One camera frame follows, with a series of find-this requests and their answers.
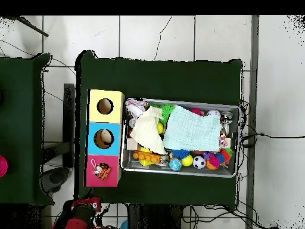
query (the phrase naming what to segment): green table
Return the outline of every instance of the green table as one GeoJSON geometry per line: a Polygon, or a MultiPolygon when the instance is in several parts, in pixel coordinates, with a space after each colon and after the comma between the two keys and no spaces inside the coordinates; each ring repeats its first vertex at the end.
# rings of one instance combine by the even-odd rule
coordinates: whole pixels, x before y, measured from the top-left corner
{"type": "MultiPolygon", "coordinates": [[[[83,51],[76,60],[76,103],[80,102],[80,107],[76,107],[76,138],[80,137],[79,143],[76,140],[76,152],[80,156],[76,156],[75,164],[79,169],[79,178],[76,177],[79,196],[89,190],[83,186],[87,89],[121,91],[126,98],[238,105],[241,67],[241,60],[221,63],[98,59],[92,51],[83,51]]],[[[95,192],[105,203],[220,204],[233,209],[235,183],[236,177],[123,171],[116,188],[96,188],[95,192]]]]}
{"type": "Polygon", "coordinates": [[[0,178],[0,203],[51,205],[41,189],[42,69],[49,54],[31,59],[0,58],[0,154],[9,168],[0,178]]]}

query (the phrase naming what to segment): yellow ball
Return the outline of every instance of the yellow ball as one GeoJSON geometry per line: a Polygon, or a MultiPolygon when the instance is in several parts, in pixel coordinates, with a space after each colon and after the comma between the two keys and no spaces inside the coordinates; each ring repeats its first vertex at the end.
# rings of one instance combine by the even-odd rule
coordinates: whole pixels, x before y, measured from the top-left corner
{"type": "Polygon", "coordinates": [[[159,134],[162,134],[163,129],[164,129],[163,124],[159,122],[158,125],[157,125],[158,133],[159,133],[159,134]]]}
{"type": "Polygon", "coordinates": [[[193,157],[189,154],[186,158],[181,159],[183,166],[190,166],[193,164],[193,157]]]}

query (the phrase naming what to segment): round hole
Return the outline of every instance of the round hole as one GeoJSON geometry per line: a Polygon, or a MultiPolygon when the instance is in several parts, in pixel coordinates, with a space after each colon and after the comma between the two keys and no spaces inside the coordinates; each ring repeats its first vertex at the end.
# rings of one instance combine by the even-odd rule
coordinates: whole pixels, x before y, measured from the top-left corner
{"type": "Polygon", "coordinates": [[[94,144],[101,149],[109,148],[113,141],[113,134],[108,129],[100,129],[94,135],[94,144]]]}
{"type": "Polygon", "coordinates": [[[100,114],[107,115],[113,111],[113,103],[111,100],[103,98],[99,100],[97,109],[100,114]]]}

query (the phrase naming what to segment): pink ball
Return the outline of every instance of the pink ball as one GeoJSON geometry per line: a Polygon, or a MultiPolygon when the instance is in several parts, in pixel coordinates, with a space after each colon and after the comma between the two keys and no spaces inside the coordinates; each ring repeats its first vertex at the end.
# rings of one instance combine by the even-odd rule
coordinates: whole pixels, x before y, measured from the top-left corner
{"type": "Polygon", "coordinates": [[[219,168],[220,162],[219,162],[219,160],[215,157],[215,155],[212,154],[208,160],[210,161],[210,164],[213,165],[216,169],[219,168]]]}
{"type": "Polygon", "coordinates": [[[193,108],[193,109],[191,110],[191,112],[193,112],[193,113],[198,114],[199,116],[201,116],[201,111],[200,111],[200,109],[198,109],[198,108],[193,108]]]}

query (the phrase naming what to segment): orange ball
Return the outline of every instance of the orange ball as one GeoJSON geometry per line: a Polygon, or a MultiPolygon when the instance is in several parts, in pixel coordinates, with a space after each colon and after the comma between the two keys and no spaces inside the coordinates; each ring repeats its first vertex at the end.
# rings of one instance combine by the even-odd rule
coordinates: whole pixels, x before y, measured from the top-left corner
{"type": "Polygon", "coordinates": [[[214,167],[214,166],[210,163],[209,159],[207,159],[206,162],[207,162],[206,167],[207,167],[208,169],[211,169],[212,171],[214,171],[214,170],[217,169],[216,167],[214,167]]]}

